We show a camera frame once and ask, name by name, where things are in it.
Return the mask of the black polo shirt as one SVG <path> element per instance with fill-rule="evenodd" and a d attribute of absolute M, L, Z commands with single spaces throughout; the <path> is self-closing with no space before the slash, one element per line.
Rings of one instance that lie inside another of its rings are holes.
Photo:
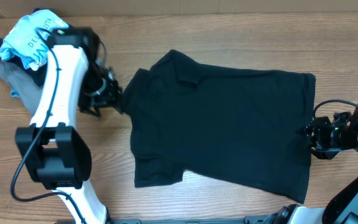
<path fill-rule="evenodd" d="M 137 188 L 190 170 L 303 203 L 316 78 L 205 65 L 176 50 L 138 70 L 122 94 L 132 122 Z"/>

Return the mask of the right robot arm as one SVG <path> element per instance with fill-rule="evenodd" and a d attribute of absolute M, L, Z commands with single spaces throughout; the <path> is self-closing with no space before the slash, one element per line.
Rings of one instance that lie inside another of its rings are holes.
<path fill-rule="evenodd" d="M 358 103 L 353 111 L 334 113 L 332 118 L 314 116 L 298 130 L 311 141 L 312 154 L 322 160 L 352 151 L 358 155 Z M 291 204 L 266 216 L 259 223 L 358 223 L 358 171 L 352 172 L 343 189 L 319 208 Z"/>

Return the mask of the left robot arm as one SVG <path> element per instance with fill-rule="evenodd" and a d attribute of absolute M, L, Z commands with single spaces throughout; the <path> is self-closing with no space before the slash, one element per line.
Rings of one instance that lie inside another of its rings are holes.
<path fill-rule="evenodd" d="M 11 181 L 11 196 L 33 202 L 57 195 L 74 223 L 112 223 L 90 181 L 91 152 L 76 129 L 76 113 L 99 118 L 101 108 L 117 109 L 122 88 L 112 68 L 97 62 L 104 44 L 91 28 L 47 34 L 47 74 L 40 103 L 29 126 L 16 130 L 22 160 Z"/>

